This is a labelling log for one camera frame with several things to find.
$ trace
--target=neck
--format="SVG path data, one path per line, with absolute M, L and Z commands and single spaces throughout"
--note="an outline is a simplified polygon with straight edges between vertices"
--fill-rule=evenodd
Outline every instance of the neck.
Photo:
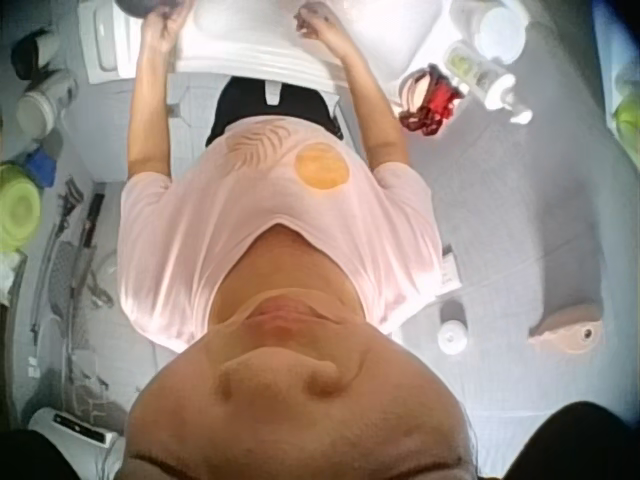
M 226 276 L 209 323 L 224 323 L 247 305 L 257 305 L 256 299 L 283 292 L 307 292 L 305 298 L 323 298 L 364 321 L 360 298 L 342 269 L 299 234 L 276 226 L 258 237 Z

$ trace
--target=white sink basin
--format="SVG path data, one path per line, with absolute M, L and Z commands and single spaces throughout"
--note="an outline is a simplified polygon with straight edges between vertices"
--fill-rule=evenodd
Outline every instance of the white sink basin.
M 303 51 L 335 63 L 315 42 L 300 39 L 293 16 L 304 0 L 200 0 L 195 27 L 211 40 Z M 442 1 L 327 0 L 383 82 L 409 67 L 442 13 Z
M 383 84 L 415 60 L 451 0 L 326 0 L 342 18 Z M 342 67 L 318 42 L 301 39 L 294 14 L 304 0 L 197 0 L 182 32 L 180 72 L 214 72 L 337 92 Z M 114 3 L 118 73 L 135 76 L 141 21 Z

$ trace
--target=pink t-shirt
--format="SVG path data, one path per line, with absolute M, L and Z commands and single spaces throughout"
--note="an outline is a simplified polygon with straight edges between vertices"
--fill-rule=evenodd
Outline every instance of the pink t-shirt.
M 120 300 L 134 327 L 181 352 L 207 331 L 218 287 L 275 225 L 302 235 L 344 270 L 367 320 L 390 333 L 441 287 L 431 192 L 400 163 L 372 174 L 321 127 L 243 120 L 172 181 L 144 173 L 122 195 Z

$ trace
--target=hand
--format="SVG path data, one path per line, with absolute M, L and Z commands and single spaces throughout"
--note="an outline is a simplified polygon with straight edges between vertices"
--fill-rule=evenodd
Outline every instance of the hand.
M 344 25 L 327 4 L 308 2 L 300 8 L 295 19 L 298 21 L 296 30 L 304 38 L 321 41 L 340 61 L 360 55 Z
M 142 23 L 142 53 L 168 56 L 178 41 L 178 35 L 193 8 L 194 0 L 181 0 L 171 9 L 158 7 Z

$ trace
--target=white cup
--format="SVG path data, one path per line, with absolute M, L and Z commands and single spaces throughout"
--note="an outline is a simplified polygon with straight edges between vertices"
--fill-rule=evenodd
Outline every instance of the white cup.
M 38 45 L 38 67 L 43 68 L 51 61 L 60 48 L 60 37 L 53 32 L 46 32 L 36 37 Z

